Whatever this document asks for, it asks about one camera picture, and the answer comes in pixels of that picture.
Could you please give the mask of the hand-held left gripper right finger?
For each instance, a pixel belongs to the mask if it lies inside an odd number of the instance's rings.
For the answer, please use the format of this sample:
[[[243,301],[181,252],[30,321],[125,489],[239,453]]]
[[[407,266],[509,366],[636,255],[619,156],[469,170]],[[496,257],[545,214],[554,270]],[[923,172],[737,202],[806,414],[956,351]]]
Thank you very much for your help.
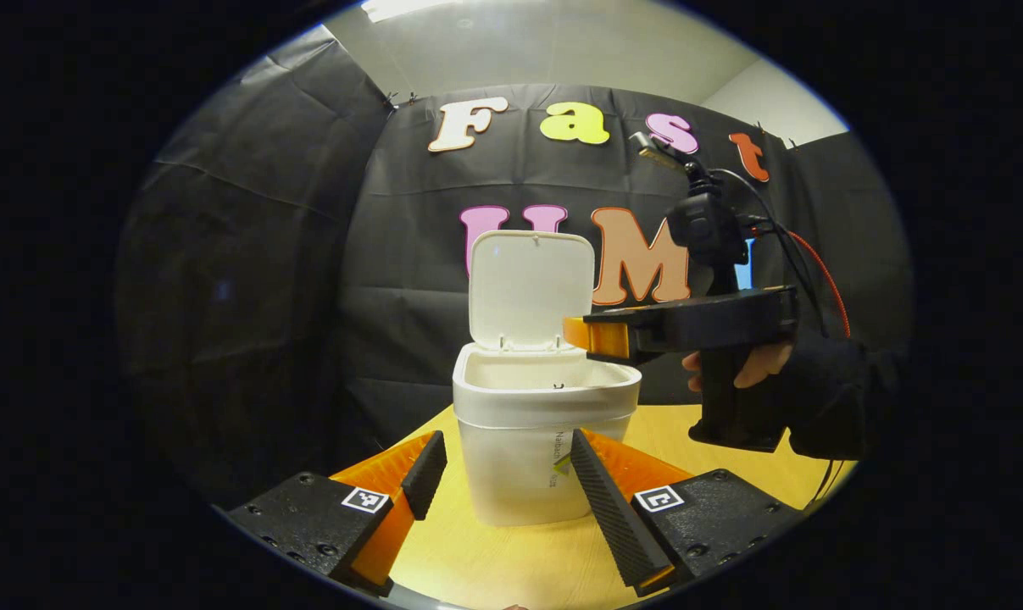
[[[727,469],[693,475],[582,428],[570,464],[622,582],[638,597],[713,578],[804,517]]]

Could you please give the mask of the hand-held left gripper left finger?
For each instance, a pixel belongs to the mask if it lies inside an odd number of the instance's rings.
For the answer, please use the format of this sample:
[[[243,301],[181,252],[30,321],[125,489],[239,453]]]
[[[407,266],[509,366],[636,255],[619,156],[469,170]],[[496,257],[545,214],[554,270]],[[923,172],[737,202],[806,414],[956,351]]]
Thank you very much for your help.
[[[386,597],[392,565],[447,466],[427,432],[332,475],[301,472],[228,511],[256,540],[345,586]]]

